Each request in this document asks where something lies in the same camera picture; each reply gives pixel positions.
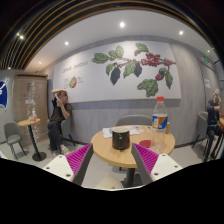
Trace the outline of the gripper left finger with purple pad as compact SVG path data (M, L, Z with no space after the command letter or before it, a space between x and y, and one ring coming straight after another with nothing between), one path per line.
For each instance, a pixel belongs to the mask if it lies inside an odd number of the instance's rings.
M92 155L93 145L88 144L67 156L56 156L44 170L81 186Z

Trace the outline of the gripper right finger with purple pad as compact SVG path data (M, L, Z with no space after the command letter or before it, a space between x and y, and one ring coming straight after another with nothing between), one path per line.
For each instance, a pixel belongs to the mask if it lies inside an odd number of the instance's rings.
M136 143L132 144L131 153L143 184L149 184L182 169L169 155L160 155Z

